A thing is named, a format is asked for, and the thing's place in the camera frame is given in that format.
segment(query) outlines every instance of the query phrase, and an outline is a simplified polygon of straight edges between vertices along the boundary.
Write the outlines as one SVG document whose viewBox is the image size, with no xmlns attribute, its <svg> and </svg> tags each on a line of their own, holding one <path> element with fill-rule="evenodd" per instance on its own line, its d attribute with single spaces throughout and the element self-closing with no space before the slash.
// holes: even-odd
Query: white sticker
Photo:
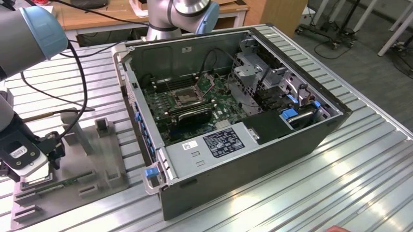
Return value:
<svg viewBox="0 0 413 232">
<path fill-rule="evenodd" d="M 193 47 L 185 47 L 182 48 L 182 53 L 188 53 L 193 51 Z"/>
<path fill-rule="evenodd" d="M 18 159 L 21 156 L 23 156 L 27 153 L 27 148 L 26 146 L 19 147 L 13 153 L 11 153 L 11 157 L 14 157 L 15 159 Z"/>
<path fill-rule="evenodd" d="M 184 150 L 189 150 L 189 149 L 192 149 L 192 148 L 194 148 L 194 147 L 198 147 L 198 143 L 197 143 L 197 141 L 194 140 L 194 141 L 192 141 L 192 142 L 189 142 L 189 143 L 186 143 L 186 144 L 182 144 L 182 147 L 184 147 Z"/>
</svg>

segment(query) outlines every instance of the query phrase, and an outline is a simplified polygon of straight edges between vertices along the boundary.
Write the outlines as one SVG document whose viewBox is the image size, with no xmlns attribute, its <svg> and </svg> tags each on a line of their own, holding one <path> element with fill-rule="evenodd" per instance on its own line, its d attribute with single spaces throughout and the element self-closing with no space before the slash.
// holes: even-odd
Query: slotted aluminum table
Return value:
<svg viewBox="0 0 413 232">
<path fill-rule="evenodd" d="M 413 229 L 412 133 L 355 90 L 316 58 L 275 28 L 257 26 L 312 76 L 339 96 L 355 114 L 316 151 L 257 181 L 164 221 L 158 196 L 145 192 L 140 170 L 145 163 L 122 100 L 110 51 L 83 59 L 90 107 L 81 125 L 108 117 L 116 122 L 132 187 L 23 231 L 325 231 L 333 225 L 361 231 Z M 100 46 L 79 54 L 97 51 Z M 74 59 L 57 56 L 33 67 L 30 83 L 51 94 L 82 102 Z M 29 117 L 69 105 L 35 93 L 19 77 L 9 80 L 15 111 Z M 33 122 L 43 135 L 62 131 L 58 117 Z M 14 183 L 0 183 L 0 231 L 10 230 Z"/>
</svg>

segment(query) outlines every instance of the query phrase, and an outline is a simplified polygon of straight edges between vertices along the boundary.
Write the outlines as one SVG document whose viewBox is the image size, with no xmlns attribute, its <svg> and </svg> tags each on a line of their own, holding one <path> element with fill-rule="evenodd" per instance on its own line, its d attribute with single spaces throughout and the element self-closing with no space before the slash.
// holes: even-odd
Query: green circuit board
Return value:
<svg viewBox="0 0 413 232">
<path fill-rule="evenodd" d="M 173 128 L 173 122 L 166 112 L 173 112 L 174 110 L 186 107 L 186 105 L 180 102 L 178 95 L 182 92 L 192 93 L 192 95 L 188 96 L 189 100 L 193 100 L 194 102 L 206 102 L 200 108 L 212 107 L 213 117 L 209 123 L 185 130 L 170 131 Z M 145 90 L 145 95 L 166 145 L 176 144 L 214 131 L 217 122 L 228 120 L 230 124 L 235 124 L 243 118 L 248 117 L 244 109 L 239 106 L 237 100 L 229 92 L 226 79 L 224 77 L 213 78 L 212 76 L 205 75 L 194 86 L 164 93 L 156 93 L 153 89 L 148 89 Z"/>
</svg>

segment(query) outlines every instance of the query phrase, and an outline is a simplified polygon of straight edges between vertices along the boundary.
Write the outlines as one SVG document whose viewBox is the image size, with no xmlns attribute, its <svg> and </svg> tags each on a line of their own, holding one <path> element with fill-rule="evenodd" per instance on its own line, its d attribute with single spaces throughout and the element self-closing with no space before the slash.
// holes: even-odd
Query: power supply label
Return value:
<svg viewBox="0 0 413 232">
<path fill-rule="evenodd" d="M 217 132 L 204 137 L 204 139 L 216 158 L 220 158 L 245 148 L 245 144 L 243 143 L 233 128 Z"/>
</svg>

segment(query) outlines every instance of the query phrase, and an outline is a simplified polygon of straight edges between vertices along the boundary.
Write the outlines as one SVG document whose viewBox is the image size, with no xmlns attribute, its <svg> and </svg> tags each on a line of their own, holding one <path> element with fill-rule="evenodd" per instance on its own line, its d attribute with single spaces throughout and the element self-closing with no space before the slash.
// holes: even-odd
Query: gray floor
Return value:
<svg viewBox="0 0 413 232">
<path fill-rule="evenodd" d="M 332 0 L 325 10 L 329 14 L 336 1 Z M 312 8 L 319 8 L 321 0 L 312 0 Z M 337 23 L 345 18 L 351 3 L 345 4 Z M 364 9 L 359 8 L 349 28 L 355 25 L 364 13 Z M 315 47 L 324 41 L 321 37 L 311 32 L 295 36 L 295 41 L 325 63 L 325 65 L 349 82 L 355 88 L 413 131 L 413 80 L 410 79 L 394 66 L 390 52 L 384 57 L 379 57 L 378 53 L 386 42 L 392 36 L 388 29 L 392 22 L 387 21 L 378 15 L 372 14 L 364 27 L 357 33 L 359 42 L 353 49 L 336 60 L 320 57 L 315 53 Z M 406 41 L 412 35 L 406 32 L 402 40 Z M 336 57 L 348 48 L 344 47 L 337 51 L 321 46 L 319 52 L 327 57 Z"/>
</svg>

